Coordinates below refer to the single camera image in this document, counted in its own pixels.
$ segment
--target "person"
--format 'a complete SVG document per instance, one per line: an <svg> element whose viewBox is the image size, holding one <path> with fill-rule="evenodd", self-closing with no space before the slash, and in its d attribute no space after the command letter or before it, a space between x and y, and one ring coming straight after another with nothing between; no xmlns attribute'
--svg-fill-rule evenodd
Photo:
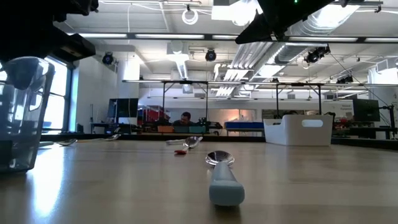
<svg viewBox="0 0 398 224"><path fill-rule="evenodd" d="M195 123L191 122L191 114L184 112L181 114L181 119L173 122L173 126L194 126Z"/></svg>

